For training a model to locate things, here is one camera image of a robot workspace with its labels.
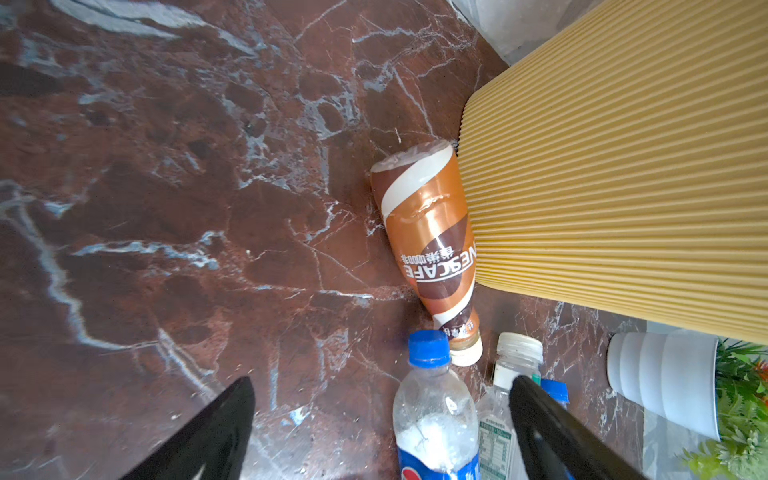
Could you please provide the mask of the blue cap Pepsi water bottle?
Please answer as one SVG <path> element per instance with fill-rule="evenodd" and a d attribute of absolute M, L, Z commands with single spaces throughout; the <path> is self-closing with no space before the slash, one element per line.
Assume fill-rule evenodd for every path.
<path fill-rule="evenodd" d="M 479 479 L 479 420 L 471 394 L 450 368 L 439 330 L 408 338 L 411 371 L 393 403 L 400 479 Z"/>

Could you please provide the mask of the white cap green label bottle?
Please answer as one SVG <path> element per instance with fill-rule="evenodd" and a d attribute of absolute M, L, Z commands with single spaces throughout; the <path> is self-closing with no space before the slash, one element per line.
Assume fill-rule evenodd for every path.
<path fill-rule="evenodd" d="M 529 336 L 504 332 L 499 335 L 496 352 L 492 386 L 477 403 L 479 470 L 482 479 L 527 479 L 512 421 L 510 392 L 519 376 L 541 382 L 543 344 Z"/>

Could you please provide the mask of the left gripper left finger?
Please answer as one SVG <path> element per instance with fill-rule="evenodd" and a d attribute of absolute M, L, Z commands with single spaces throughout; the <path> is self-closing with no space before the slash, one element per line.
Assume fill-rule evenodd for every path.
<path fill-rule="evenodd" d="M 238 479 L 255 413 L 249 377 L 234 381 L 125 479 Z"/>

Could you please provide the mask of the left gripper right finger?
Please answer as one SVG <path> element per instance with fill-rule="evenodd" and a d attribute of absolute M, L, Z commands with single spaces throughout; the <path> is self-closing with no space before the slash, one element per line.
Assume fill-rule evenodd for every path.
<path fill-rule="evenodd" d="M 643 477 L 530 378 L 514 380 L 510 407 L 528 478 Z"/>

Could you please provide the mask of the yellow ribbed trash bin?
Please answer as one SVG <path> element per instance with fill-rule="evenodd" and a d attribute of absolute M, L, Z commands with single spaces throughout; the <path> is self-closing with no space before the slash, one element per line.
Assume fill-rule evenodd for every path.
<path fill-rule="evenodd" d="M 767 340 L 767 5 L 605 1 L 475 92 L 477 279 Z"/>

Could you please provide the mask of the blue cap blue label bottle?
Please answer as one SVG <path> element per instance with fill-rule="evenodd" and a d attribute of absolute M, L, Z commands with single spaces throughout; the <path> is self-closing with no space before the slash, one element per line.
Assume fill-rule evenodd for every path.
<path fill-rule="evenodd" d="M 540 381 L 540 386 L 559 405 L 568 409 L 570 397 L 568 387 L 565 383 L 551 379 L 542 379 Z"/>

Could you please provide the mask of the white ribbed flower pot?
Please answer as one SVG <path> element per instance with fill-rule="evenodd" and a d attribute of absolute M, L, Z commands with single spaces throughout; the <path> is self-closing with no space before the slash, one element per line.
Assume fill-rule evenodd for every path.
<path fill-rule="evenodd" d="M 646 410 L 718 440 L 718 344 L 717 338 L 696 332 L 617 333 L 607 350 L 609 385 Z"/>

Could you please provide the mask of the artificial flower plant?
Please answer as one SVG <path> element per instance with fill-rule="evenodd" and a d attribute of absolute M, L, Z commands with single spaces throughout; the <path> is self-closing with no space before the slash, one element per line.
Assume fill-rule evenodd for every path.
<path fill-rule="evenodd" d="M 685 451 L 682 460 L 701 479 L 767 477 L 767 348 L 721 339 L 715 362 L 717 440 Z"/>

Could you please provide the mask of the brown Nescafe coffee bottle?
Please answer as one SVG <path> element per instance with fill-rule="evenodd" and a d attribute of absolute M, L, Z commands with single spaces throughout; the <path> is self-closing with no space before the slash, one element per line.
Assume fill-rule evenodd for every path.
<path fill-rule="evenodd" d="M 370 182 L 398 268 L 446 334 L 451 362 L 475 364 L 477 247 L 453 145 L 439 139 L 393 154 L 371 167 Z"/>

